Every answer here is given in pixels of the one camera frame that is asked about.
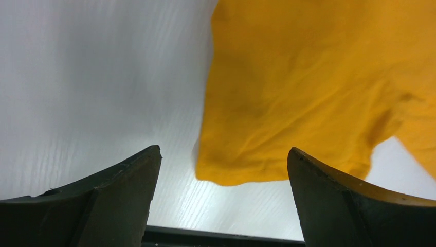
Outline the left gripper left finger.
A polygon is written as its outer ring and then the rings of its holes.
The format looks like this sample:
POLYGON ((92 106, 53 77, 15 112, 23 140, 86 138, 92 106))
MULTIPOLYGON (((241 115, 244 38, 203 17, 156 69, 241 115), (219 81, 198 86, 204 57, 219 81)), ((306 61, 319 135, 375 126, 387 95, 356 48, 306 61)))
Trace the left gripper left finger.
POLYGON ((42 195, 1 201, 1 246, 141 246, 161 166, 152 145, 42 195))

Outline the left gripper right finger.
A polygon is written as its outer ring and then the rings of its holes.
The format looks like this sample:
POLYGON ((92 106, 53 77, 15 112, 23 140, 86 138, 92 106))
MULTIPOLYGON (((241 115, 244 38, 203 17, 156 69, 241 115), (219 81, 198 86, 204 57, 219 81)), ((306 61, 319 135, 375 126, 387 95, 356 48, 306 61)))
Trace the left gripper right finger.
POLYGON ((287 171, 307 246, 435 246, 435 201, 373 185, 298 148, 287 171))

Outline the yellow t shirt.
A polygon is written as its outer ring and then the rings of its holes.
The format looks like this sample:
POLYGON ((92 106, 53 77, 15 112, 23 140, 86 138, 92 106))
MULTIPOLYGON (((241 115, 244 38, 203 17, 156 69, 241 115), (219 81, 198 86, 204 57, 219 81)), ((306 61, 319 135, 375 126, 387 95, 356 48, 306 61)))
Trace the yellow t shirt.
POLYGON ((219 1, 196 177, 288 178, 292 147, 364 179, 396 136, 435 176, 435 1, 219 1))

